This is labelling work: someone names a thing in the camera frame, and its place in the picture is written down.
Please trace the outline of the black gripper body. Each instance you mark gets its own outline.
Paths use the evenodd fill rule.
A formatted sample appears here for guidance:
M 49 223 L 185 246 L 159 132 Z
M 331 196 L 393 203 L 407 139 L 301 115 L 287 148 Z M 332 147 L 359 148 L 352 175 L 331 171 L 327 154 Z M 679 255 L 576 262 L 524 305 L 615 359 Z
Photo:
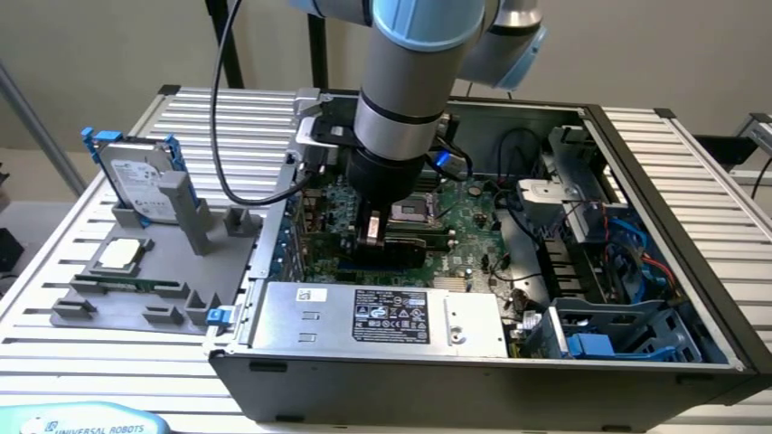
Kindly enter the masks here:
M 359 147 L 348 156 L 347 178 L 369 207 L 388 211 L 392 203 L 411 195 L 423 169 L 423 156 L 397 161 Z

